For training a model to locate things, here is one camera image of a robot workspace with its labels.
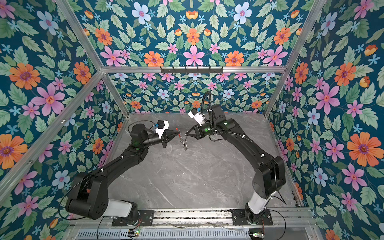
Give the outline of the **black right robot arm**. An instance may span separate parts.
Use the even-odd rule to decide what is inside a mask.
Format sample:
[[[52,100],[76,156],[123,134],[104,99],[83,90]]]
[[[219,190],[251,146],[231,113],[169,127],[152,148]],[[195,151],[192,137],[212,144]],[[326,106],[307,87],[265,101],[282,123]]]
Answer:
[[[248,215],[259,215],[283,185],[286,184],[285,161],[281,157],[273,157],[259,147],[234,119],[227,119],[221,107],[214,105],[208,110],[209,117],[193,108],[188,116],[197,124],[186,137],[200,140],[206,136],[221,136],[235,146],[254,168],[252,181],[254,193],[246,204]]]

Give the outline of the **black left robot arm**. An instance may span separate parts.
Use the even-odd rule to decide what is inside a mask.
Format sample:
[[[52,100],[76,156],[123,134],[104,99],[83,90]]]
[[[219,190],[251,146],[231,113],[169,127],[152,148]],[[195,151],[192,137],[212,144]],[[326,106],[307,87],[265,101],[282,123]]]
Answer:
[[[158,121],[155,130],[137,123],[130,130],[131,143],[122,154],[108,164],[90,173],[75,176],[73,187],[68,193],[65,209],[68,213],[97,220],[102,217],[122,219],[132,226],[139,221],[138,205],[130,201],[113,200],[108,188],[119,176],[140,164],[149,152],[150,146],[167,146],[180,134],[171,130],[168,121]]]

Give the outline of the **aluminium left side bar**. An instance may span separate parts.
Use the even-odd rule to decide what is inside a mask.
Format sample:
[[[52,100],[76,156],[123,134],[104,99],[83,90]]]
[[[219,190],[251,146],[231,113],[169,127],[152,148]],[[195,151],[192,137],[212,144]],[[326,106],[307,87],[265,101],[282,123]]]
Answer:
[[[72,116],[77,108],[79,108],[79,106],[85,101],[85,98],[89,95],[89,93],[96,87],[103,74],[103,71],[97,71],[91,77],[90,81],[77,93],[73,100],[54,119],[48,128],[39,136],[39,138],[23,155],[23,157],[1,180],[1,206],[4,205],[4,201],[11,194],[14,188],[16,188],[21,178],[29,172],[31,166],[45,151],[48,144],[53,141],[61,128],[65,125],[65,122]]]

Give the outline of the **aluminium horizontal back bar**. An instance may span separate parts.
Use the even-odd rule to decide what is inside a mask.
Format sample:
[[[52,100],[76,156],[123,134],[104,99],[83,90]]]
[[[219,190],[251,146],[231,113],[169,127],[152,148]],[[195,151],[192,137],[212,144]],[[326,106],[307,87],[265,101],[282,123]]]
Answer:
[[[284,73],[285,66],[268,67],[103,67],[107,74],[115,73],[162,73],[162,74],[219,74],[219,73]]]

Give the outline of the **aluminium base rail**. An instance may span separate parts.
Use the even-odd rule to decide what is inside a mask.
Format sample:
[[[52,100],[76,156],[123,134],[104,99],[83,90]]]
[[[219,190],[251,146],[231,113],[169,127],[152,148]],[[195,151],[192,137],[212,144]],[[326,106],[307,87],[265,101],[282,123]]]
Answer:
[[[157,209],[142,210],[135,227],[219,227],[219,228],[309,228],[317,227],[309,208],[269,208],[255,222],[243,209]]]

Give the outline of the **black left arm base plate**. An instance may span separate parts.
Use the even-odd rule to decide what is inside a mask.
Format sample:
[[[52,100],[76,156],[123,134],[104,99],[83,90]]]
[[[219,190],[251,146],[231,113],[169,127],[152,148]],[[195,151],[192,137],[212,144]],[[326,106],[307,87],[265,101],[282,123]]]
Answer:
[[[113,227],[148,227],[154,220],[153,210],[133,210],[127,217],[114,217]]]

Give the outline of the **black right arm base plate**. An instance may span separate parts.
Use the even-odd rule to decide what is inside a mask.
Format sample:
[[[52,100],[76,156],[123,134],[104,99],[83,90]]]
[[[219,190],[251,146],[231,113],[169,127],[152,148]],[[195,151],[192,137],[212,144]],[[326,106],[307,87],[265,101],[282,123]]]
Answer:
[[[264,210],[255,215],[250,210],[230,209],[234,226],[272,226],[273,219],[269,210]]]

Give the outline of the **aluminium corner post left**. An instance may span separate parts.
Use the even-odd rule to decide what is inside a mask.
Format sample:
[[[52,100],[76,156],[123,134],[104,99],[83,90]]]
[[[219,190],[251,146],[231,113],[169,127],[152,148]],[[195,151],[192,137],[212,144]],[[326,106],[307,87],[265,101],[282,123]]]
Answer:
[[[95,67],[97,74],[102,74],[101,79],[106,84],[108,90],[110,91],[112,97],[114,98],[116,104],[119,106],[119,109],[121,110],[122,114],[125,118],[128,118],[129,112],[126,108],[126,105],[123,102],[123,99],[121,95],[118,92],[118,89],[116,88],[115,84],[113,83],[110,75],[104,71],[104,65],[96,52],[95,48],[91,44],[88,36],[86,35],[83,26],[81,25],[80,21],[78,20],[75,12],[73,11],[72,7],[70,6],[70,3],[68,1],[56,1],[56,4],[58,8],[60,9],[61,13],[63,14],[64,18],[70,25],[72,31],[76,35],[77,39],[79,40],[79,43],[85,50],[87,56],[90,58],[93,66]]]

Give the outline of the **aluminium corner post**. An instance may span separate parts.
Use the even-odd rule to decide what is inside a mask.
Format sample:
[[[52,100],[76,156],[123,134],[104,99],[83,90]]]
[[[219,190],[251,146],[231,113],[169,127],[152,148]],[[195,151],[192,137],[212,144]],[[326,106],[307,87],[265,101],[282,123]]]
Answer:
[[[275,90],[274,90],[274,92],[270,98],[268,107],[264,113],[264,117],[266,119],[270,115],[270,113],[273,109],[273,106],[277,102],[279,94],[283,90],[285,80],[289,77],[289,75],[290,75],[290,73],[294,67],[295,62],[300,55],[301,49],[305,45],[307,38],[308,38],[310,32],[312,31],[312,28],[314,27],[315,22],[317,21],[318,17],[320,16],[321,11],[322,11],[324,5],[326,4],[326,2],[327,1],[325,1],[325,0],[316,0],[313,2],[313,5],[311,7],[311,10],[309,11],[308,17],[307,17],[307,19],[304,22],[304,25],[302,27],[301,34],[299,35],[298,40],[295,43],[294,48],[289,55],[289,58],[287,60],[287,64],[285,66],[285,71],[281,75],[281,77],[280,77],[280,79],[279,79],[279,81],[275,87]]]
[[[116,88],[115,84],[113,83],[110,75],[104,71],[104,65],[96,52],[95,48],[91,44],[88,36],[86,35],[83,26],[81,25],[80,21],[78,20],[75,12],[73,11],[72,7],[70,6],[70,3],[68,1],[56,1],[56,4],[58,8],[60,9],[61,13],[63,14],[64,18],[70,25],[72,31],[76,35],[77,39],[79,40],[79,43],[85,50],[87,56],[90,58],[93,66],[95,67],[97,74],[102,74],[101,79],[106,84],[108,90],[110,91],[112,97],[114,98],[116,104],[119,106],[119,109],[121,110],[122,114],[125,118],[128,118],[129,112],[126,108],[126,105],[123,102],[123,99],[121,95],[118,92],[118,89]]]

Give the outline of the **aluminium corner post right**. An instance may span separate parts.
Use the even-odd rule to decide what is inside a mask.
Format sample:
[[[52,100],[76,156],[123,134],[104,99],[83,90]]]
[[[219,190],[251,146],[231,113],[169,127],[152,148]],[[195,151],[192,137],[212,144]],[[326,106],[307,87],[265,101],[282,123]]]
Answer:
[[[268,107],[264,113],[264,117],[266,119],[270,115],[270,113],[273,109],[273,106],[277,102],[279,94],[283,90],[285,80],[289,77],[289,75],[290,75],[290,73],[294,67],[295,62],[300,55],[301,49],[305,45],[307,38],[308,38],[310,32],[312,31],[312,28],[314,27],[315,22],[317,21],[318,17],[320,16],[321,11],[322,11],[324,5],[326,4],[326,2],[327,1],[325,1],[325,0],[316,0],[313,2],[313,5],[311,7],[311,10],[309,11],[308,17],[307,17],[307,19],[304,22],[304,25],[302,27],[301,34],[299,35],[298,40],[295,43],[294,48],[289,55],[289,58],[287,60],[287,64],[285,66],[285,71],[281,75],[281,77],[280,77],[280,79],[279,79],[279,81],[275,87],[275,90],[274,90],[274,92],[270,98]]]

